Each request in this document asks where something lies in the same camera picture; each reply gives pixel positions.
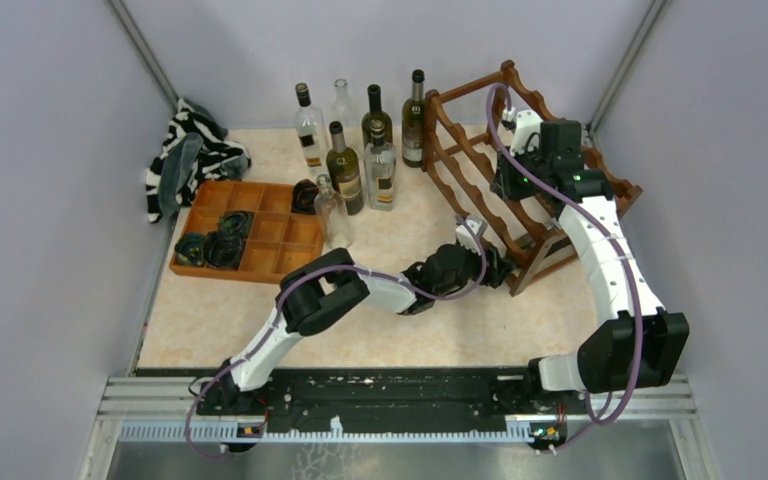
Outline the black rolled sock top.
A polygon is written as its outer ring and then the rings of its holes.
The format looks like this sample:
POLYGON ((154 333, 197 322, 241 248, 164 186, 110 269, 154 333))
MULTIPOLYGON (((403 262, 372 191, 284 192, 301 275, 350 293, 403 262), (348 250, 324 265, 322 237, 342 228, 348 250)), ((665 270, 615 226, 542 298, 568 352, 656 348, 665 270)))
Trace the black rolled sock top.
POLYGON ((319 188, 315 182, 304 179, 296 183, 292 189, 291 212, 299 215, 315 215, 315 199, 319 188))

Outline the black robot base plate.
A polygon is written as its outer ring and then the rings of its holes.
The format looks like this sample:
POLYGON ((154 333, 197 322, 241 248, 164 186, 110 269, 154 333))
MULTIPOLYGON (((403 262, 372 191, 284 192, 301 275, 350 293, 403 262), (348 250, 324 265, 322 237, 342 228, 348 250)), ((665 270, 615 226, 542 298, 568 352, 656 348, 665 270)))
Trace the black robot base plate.
POLYGON ((198 415, 266 415, 269 433, 324 432, 332 418, 351 434, 484 433, 509 415, 585 411, 576 393, 539 392, 526 367, 278 368, 253 391, 227 377, 202 390, 198 415))

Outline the dark rolled sock middle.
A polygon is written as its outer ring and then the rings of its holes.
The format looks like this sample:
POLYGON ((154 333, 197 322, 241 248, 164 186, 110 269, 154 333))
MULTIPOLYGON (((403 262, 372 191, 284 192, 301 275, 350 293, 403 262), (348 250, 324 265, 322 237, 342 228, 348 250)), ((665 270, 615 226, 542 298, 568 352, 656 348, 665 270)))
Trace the dark rolled sock middle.
POLYGON ((233 235, 247 240, 253 224, 255 213, 239 210, 231 211, 221 216, 217 222, 217 231, 227 235, 233 235))

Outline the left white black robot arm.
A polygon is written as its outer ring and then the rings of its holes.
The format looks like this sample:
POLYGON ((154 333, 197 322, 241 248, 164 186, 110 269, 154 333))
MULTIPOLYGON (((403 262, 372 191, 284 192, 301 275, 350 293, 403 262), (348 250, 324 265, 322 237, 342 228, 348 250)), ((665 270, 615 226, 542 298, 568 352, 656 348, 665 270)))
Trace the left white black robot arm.
POLYGON ((494 247, 476 251, 445 244, 395 275, 363 267, 338 248, 284 277, 264 325, 204 388, 217 390, 233 412, 248 413, 274 368, 302 338, 331 328, 355 307, 368 303, 397 315, 418 315, 479 286, 497 288, 514 267, 494 247))

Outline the teal rolled sock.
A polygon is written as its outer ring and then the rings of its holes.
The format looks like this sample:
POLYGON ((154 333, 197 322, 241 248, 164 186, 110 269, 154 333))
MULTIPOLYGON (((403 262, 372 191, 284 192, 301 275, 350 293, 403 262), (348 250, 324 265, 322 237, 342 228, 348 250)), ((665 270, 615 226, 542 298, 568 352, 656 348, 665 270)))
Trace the teal rolled sock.
POLYGON ((204 267, 204 247, 206 235, 198 232, 188 232, 181 235, 173 249, 173 259, 177 265, 188 267, 204 267))

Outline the clear square spirit bottle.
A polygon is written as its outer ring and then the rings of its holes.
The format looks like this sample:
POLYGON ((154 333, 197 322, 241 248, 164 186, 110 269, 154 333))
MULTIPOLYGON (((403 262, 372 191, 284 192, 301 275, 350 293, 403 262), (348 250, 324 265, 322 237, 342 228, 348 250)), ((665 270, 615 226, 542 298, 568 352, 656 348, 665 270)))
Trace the clear square spirit bottle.
POLYGON ((329 151, 326 125, 322 110, 312 103, 306 83, 295 85, 299 110, 294 115, 294 128, 299 139, 310 178, 326 175, 326 157, 329 151))

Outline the brown wooden wine rack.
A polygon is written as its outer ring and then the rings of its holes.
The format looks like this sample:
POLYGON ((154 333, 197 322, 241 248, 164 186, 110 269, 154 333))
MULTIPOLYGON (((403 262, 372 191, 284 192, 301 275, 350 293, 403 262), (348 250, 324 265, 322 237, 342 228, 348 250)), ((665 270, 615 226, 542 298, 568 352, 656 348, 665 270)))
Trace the brown wooden wine rack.
POLYGON ((504 258, 515 265, 504 278, 504 284, 511 296, 517 296, 530 284, 572 262, 577 254, 561 228, 538 222, 523 207, 523 201, 531 198, 548 216, 555 216, 561 212, 561 202, 521 174, 501 152, 492 164, 488 154, 475 149, 481 144, 492 146, 492 134, 498 127, 512 124, 502 118, 508 95, 504 92, 491 95, 491 118, 486 122, 485 132, 472 137, 461 124, 452 121, 445 110, 446 104, 494 83, 515 92, 536 112, 540 123, 562 120, 550 112, 539 91, 525 87, 515 63, 507 60, 497 72, 443 93, 430 90, 425 94, 421 169, 453 210, 464 216, 468 211, 457 200, 456 191, 439 176, 436 164, 440 162, 501 239, 505 246, 504 258))

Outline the slim clear glass bottle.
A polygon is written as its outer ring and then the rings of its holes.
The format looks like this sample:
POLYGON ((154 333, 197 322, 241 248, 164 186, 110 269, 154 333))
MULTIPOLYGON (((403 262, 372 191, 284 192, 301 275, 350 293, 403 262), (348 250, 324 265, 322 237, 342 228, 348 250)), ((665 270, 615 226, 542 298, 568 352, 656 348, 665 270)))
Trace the slim clear glass bottle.
POLYGON ((333 188, 328 175, 318 175, 315 184, 318 193, 314 199, 314 208, 325 242, 332 249, 348 248, 353 242, 354 234, 345 201, 333 188))

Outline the dark wine bottle black cap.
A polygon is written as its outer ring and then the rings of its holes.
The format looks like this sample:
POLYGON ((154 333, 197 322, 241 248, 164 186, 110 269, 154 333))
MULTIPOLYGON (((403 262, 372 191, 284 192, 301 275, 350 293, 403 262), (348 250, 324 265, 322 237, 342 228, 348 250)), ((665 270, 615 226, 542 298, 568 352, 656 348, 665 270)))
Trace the dark wine bottle black cap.
POLYGON ((381 87, 378 84, 370 84, 367 87, 367 97, 369 111, 361 120, 363 148, 366 148, 372 141, 372 123, 374 120, 379 120, 383 124, 385 140, 392 143, 393 124, 391 117, 382 108, 381 87))

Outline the olive wine bottle grey cap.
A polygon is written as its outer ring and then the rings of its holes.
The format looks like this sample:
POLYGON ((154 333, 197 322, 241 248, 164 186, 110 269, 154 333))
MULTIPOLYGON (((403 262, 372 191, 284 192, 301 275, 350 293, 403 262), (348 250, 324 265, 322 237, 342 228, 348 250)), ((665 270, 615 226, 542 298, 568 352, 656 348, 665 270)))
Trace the olive wine bottle grey cap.
POLYGON ((542 241, 538 250, 537 260, 539 263, 546 261, 548 257, 571 245, 571 240, 563 231, 557 231, 552 236, 542 241))

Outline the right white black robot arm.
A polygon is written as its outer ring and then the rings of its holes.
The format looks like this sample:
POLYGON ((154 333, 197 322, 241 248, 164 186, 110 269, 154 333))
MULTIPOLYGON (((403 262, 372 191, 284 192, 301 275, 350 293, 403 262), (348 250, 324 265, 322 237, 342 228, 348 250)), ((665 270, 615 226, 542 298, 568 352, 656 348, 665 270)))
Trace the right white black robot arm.
POLYGON ((543 121, 531 110, 507 112, 510 145, 497 160, 495 190, 520 200, 537 196, 554 208, 585 268, 599 326, 573 353, 532 363, 537 375, 523 385, 536 412, 550 411, 563 391, 606 393, 667 384, 689 337, 681 312, 669 311, 652 292, 621 229, 618 196, 606 173, 585 164, 582 127, 543 121))

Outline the green wine bottle silver neck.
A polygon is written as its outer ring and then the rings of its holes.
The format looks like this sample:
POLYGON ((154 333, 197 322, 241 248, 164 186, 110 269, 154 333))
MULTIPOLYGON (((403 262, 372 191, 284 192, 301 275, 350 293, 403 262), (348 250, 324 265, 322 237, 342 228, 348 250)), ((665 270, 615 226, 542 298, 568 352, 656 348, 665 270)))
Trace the green wine bottle silver neck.
POLYGON ((328 130, 331 135, 331 149, 326 156, 328 172, 333 187, 346 204, 348 215, 353 216, 364 207, 358 155, 348 146, 341 122, 330 122, 328 130))

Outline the grey blue cloth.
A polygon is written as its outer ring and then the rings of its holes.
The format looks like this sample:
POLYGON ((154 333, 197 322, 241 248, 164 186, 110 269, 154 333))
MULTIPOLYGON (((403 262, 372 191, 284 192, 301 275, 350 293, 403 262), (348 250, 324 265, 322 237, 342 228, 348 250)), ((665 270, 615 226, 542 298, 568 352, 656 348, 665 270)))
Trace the grey blue cloth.
POLYGON ((178 200, 178 196, 190 178, 202 146, 203 139, 199 134, 187 133, 168 150, 158 186, 159 209, 163 217, 171 216, 180 209, 182 201, 178 200))

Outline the dark rolled sock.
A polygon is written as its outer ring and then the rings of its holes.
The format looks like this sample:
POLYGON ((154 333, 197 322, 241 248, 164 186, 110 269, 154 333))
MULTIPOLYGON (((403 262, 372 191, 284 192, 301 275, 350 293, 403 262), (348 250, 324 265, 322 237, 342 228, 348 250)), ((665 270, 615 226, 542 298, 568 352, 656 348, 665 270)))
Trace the dark rolled sock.
POLYGON ((221 216, 217 222, 217 231, 227 235, 233 235, 247 240, 253 224, 255 213, 239 210, 231 211, 221 216))
POLYGON ((222 231, 206 235, 203 249, 205 264, 218 270, 236 270, 243 257, 245 240, 222 231))

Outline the dark green wine bottle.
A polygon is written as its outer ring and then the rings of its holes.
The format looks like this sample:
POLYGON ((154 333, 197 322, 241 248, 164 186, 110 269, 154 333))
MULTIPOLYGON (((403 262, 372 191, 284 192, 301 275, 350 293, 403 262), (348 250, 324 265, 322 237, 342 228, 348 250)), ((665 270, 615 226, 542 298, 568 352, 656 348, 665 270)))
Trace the dark green wine bottle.
POLYGON ((411 94, 402 106, 402 159, 410 168, 420 168, 424 155, 425 73, 415 69, 411 74, 411 94))

